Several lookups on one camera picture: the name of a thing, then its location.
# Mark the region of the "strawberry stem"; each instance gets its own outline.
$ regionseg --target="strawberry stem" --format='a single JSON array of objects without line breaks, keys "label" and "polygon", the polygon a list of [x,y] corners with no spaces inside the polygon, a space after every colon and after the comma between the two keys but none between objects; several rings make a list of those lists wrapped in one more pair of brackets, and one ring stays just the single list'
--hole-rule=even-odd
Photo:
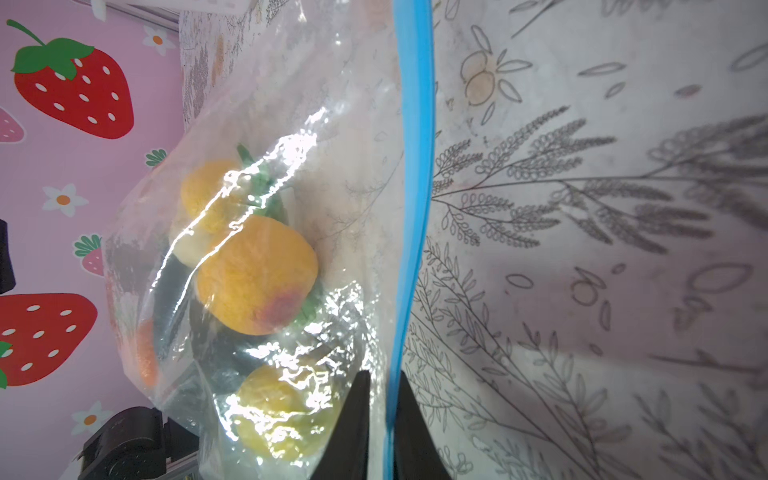
[{"label": "strawberry stem", "polygon": [[39,43],[42,46],[45,46],[45,43],[43,43],[42,40],[40,40],[40,38],[38,38],[37,35],[35,35],[31,31],[29,31],[28,28],[26,28],[24,25],[18,23],[16,20],[8,20],[5,24],[7,26],[9,26],[9,27],[18,28],[19,30],[23,31],[25,34],[27,34],[30,37],[34,38],[37,43]]}]

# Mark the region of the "plastic bag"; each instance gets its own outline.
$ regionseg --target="plastic bag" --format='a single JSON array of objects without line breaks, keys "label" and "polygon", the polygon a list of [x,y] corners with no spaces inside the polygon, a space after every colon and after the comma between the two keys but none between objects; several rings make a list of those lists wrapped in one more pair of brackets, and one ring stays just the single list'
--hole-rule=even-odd
[{"label": "plastic bag", "polygon": [[209,480],[308,478],[368,369],[378,477],[404,222],[392,13],[319,0],[269,20],[269,48],[123,202],[112,326],[128,377],[200,434]]}]

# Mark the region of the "pink background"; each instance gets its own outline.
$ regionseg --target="pink background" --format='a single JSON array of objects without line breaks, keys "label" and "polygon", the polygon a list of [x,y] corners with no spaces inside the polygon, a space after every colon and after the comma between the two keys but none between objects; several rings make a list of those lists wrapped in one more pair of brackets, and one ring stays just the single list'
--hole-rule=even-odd
[{"label": "pink background", "polygon": [[[34,45],[5,25],[20,22],[42,41],[72,38],[110,55],[123,69],[131,91],[134,127],[106,140],[43,114],[17,92],[10,72],[15,53]],[[0,390],[0,478],[60,478],[91,435],[72,435],[72,414],[101,402],[120,412],[147,400],[127,380],[107,315],[104,278],[86,272],[73,254],[82,235],[105,227],[125,195],[150,171],[145,154],[170,152],[183,133],[178,47],[165,56],[152,46],[143,24],[114,11],[106,23],[89,8],[66,0],[5,2],[0,25],[0,107],[25,129],[18,144],[0,143],[0,218],[8,222],[17,286],[5,295],[78,293],[98,309],[98,318],[72,356],[51,375],[26,386]],[[178,46],[175,34],[168,40]],[[88,204],[66,217],[43,211],[43,187],[74,184]]]}]

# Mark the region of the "red strawberry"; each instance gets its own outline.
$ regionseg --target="red strawberry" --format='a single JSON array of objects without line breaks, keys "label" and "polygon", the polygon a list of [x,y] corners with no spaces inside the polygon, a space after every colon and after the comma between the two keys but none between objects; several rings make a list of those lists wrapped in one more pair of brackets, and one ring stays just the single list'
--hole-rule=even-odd
[{"label": "red strawberry", "polygon": [[86,272],[104,276],[104,263],[101,260],[101,237],[83,235],[79,242],[74,242],[74,254],[83,257],[83,268]]},{"label": "red strawberry", "polygon": [[0,387],[50,375],[96,322],[96,307],[74,293],[0,296]]},{"label": "red strawberry", "polygon": [[97,137],[120,138],[131,131],[131,94],[112,57],[70,38],[45,44],[18,22],[6,24],[40,44],[17,51],[12,69],[16,89],[30,105]]},{"label": "red strawberry", "polygon": [[0,107],[0,142],[15,144],[24,140],[24,128],[13,115]]}]

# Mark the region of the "blue strip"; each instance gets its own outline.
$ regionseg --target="blue strip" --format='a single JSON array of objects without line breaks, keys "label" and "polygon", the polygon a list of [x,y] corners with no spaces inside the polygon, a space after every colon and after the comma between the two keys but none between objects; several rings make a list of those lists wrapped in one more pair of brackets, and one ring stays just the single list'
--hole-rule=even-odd
[{"label": "blue strip", "polygon": [[402,129],[406,149],[406,211],[397,284],[397,327],[387,383],[384,480],[392,480],[394,426],[400,387],[402,348],[406,341],[413,291],[422,262],[432,199],[435,157],[435,56],[432,3],[394,0],[397,52],[402,81]]}]

